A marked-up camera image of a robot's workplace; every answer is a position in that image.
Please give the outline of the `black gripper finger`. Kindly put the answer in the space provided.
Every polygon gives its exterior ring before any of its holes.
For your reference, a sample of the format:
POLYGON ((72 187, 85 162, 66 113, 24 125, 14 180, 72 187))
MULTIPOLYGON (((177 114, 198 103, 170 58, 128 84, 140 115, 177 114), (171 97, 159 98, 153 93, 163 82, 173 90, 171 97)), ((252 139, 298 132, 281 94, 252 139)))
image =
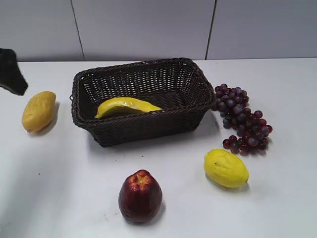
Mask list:
POLYGON ((12 49, 0 49, 0 87, 18 96, 23 96, 28 88, 12 49))

